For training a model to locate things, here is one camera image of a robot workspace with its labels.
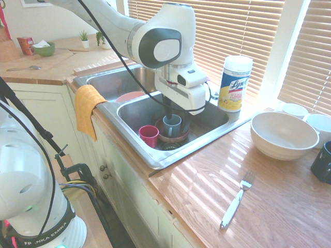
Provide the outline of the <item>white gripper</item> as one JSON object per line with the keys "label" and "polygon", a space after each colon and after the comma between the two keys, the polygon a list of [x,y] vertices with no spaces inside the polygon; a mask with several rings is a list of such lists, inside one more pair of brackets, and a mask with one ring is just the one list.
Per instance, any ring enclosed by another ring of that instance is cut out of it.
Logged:
{"label": "white gripper", "polygon": [[171,86],[170,83],[160,76],[155,76],[155,87],[163,94],[162,103],[168,120],[172,119],[171,102],[189,111],[183,113],[181,126],[182,132],[189,131],[191,114],[196,115],[204,110],[205,87],[202,84],[192,88],[186,88],[180,84]]}

